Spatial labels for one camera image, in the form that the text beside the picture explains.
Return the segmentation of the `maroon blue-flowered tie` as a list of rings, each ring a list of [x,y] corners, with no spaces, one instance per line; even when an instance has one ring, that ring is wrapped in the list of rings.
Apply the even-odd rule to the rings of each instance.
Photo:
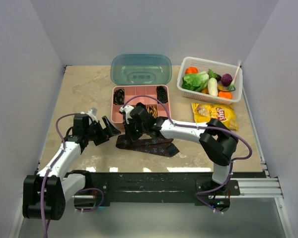
[[[173,157],[179,149],[173,144],[173,139],[150,138],[133,141],[131,148],[124,147],[124,135],[119,135],[116,142],[118,149],[143,152],[164,157]]]

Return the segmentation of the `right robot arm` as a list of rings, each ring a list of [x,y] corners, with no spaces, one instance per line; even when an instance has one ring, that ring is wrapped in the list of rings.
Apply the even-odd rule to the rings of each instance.
[[[151,138],[181,139],[200,144],[214,164],[212,191],[222,195],[229,189],[231,157],[236,151],[238,138],[218,119],[192,123],[168,117],[154,118],[141,103],[134,107],[122,106],[119,112],[123,115],[125,132],[132,140],[146,134]]]

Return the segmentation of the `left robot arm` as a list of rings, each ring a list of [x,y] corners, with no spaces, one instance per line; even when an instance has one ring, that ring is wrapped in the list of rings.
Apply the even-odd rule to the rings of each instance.
[[[59,220],[66,202],[76,193],[89,194],[93,182],[88,172],[68,173],[70,166],[82,154],[89,142],[96,146],[109,141],[121,132],[106,116],[105,127],[92,112],[73,113],[73,125],[50,162],[35,175],[28,175],[23,182],[22,214],[27,219]]]

